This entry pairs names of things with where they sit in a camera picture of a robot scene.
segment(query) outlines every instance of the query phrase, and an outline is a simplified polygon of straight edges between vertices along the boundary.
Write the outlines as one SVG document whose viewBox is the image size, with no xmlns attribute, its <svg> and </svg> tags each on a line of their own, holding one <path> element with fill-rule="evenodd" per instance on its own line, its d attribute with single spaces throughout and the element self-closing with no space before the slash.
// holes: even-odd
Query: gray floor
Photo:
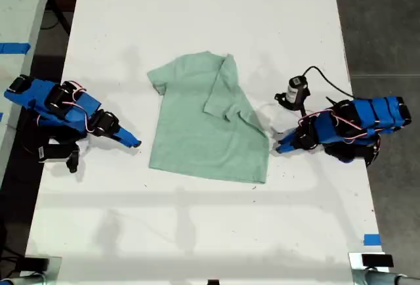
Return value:
<svg viewBox="0 0 420 285">
<path fill-rule="evenodd" d="M 354 94 L 402 96 L 411 110 L 413 123 L 383 137 L 368 173 L 384 250 L 396 272 L 420 277 L 420 0 L 337 2 Z M 46 13 L 44 26 L 53 22 Z M 60 61 L 67 42 L 60 26 L 41 31 L 36 54 Z"/>
</svg>

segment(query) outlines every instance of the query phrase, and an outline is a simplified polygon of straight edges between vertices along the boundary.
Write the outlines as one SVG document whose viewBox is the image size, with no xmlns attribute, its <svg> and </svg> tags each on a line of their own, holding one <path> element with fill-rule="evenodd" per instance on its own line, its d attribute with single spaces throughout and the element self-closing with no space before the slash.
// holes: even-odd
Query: blue tape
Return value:
<svg viewBox="0 0 420 285">
<path fill-rule="evenodd" d="M 26 54 L 30 48 L 29 43 L 0 43 L 0 54 Z"/>
<path fill-rule="evenodd" d="M 382 244 L 381 236 L 379 234 L 365 234 L 363 244 L 365 246 L 380 246 Z"/>
</svg>

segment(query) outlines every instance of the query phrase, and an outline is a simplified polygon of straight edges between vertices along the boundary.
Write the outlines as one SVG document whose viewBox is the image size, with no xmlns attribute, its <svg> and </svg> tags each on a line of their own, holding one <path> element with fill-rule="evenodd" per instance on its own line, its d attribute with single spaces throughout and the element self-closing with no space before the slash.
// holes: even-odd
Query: white wire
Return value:
<svg viewBox="0 0 420 285">
<path fill-rule="evenodd" d="M 83 111 L 84 111 L 84 113 L 85 113 L 85 127 L 86 127 L 86 131 L 88 131 L 88 132 L 90 132 L 90 133 L 92 133 L 94 130 L 90 130 L 88 127 L 87 127 L 87 120 L 89 119 L 88 117 L 87 117 L 87 112 L 86 112 L 86 110 L 82 107 L 82 106 L 80 106 L 80 105 L 78 105 L 78 104 L 76 104 L 76 103 L 74 103 L 74 102 L 66 102 L 66 101 L 63 101 L 62 102 L 63 104 L 69 104 L 69 105 L 71 105 L 71 106 L 76 106 L 76 107 L 78 107 L 78 108 L 80 108 L 80 109 L 82 109 Z"/>
</svg>

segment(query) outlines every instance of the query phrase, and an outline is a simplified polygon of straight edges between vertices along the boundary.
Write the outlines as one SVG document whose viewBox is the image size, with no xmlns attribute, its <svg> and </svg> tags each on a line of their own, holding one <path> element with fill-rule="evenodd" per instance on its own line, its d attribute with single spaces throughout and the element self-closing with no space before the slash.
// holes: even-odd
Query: black cable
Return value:
<svg viewBox="0 0 420 285">
<path fill-rule="evenodd" d="M 55 28 L 55 27 L 57 27 L 58 26 L 58 24 L 59 24 L 60 22 L 57 20 L 56 22 L 55 22 L 55 24 L 53 24 L 52 26 L 49 26 L 49 27 L 40 27 L 40 30 L 51 30 L 51 29 L 53 29 L 53 28 Z"/>
<path fill-rule="evenodd" d="M 326 78 L 326 76 L 324 75 L 324 73 L 317 67 L 317 66 L 311 66 L 311 67 L 309 67 L 307 70 L 305 70 L 304 71 L 304 73 L 303 73 L 303 77 L 305 77 L 305 75 L 306 75 L 306 73 L 307 72 L 309 72 L 311 69 L 315 69 L 315 70 L 317 70 L 319 73 L 320 73 L 320 75 L 322 76 L 322 78 L 326 81 L 326 82 L 328 82 L 332 87 L 334 87 L 334 88 L 336 88 L 336 90 L 338 90 L 338 91 L 340 91 L 342 94 L 344 94 L 344 95 L 346 95 L 346 96 L 348 96 L 348 97 L 350 97 L 350 98 L 353 98 L 353 99 L 359 99 L 359 100 L 364 100 L 364 99 L 362 99 L 362 98 L 357 98 L 357 97 L 355 97 L 354 95 L 351 95 L 350 93 L 346 93 L 345 91 L 343 91 L 343 90 L 341 90 L 340 88 L 338 88 L 336 85 L 334 85 L 332 82 L 330 82 L 330 80 L 328 80 L 328 78 Z"/>
</svg>

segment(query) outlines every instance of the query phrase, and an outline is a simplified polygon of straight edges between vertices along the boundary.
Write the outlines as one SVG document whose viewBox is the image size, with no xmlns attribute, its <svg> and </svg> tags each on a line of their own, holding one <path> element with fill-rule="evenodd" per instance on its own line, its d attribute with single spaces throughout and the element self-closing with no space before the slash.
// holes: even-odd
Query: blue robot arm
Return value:
<svg viewBox="0 0 420 285">
<path fill-rule="evenodd" d="M 343 162 L 365 158 L 369 165 L 378 155 L 380 134 L 393 133 L 411 123 L 401 97 L 343 100 L 299 120 L 276 151 L 310 150 L 322 144 L 325 152 Z"/>
<path fill-rule="evenodd" d="M 48 128 L 48 131 L 52 131 L 51 135 L 62 135 L 63 133 L 56 133 L 58 129 L 65 131 L 72 140 L 71 143 L 74 143 L 69 146 L 69 142 L 65 141 L 66 137 L 61 136 L 60 140 L 64 139 L 66 146 L 40 152 L 41 160 L 48 156 L 46 152 L 51 156 L 66 157 L 70 155 L 70 151 L 77 151 L 78 155 L 75 141 L 86 137 L 87 133 L 109 137 L 129 148 L 141 144 L 133 134 L 119 125 L 115 115 L 99 109 L 101 103 L 74 81 L 65 81 L 60 85 L 21 75 L 5 91 L 5 97 L 36 112 L 37 126 Z"/>
</svg>

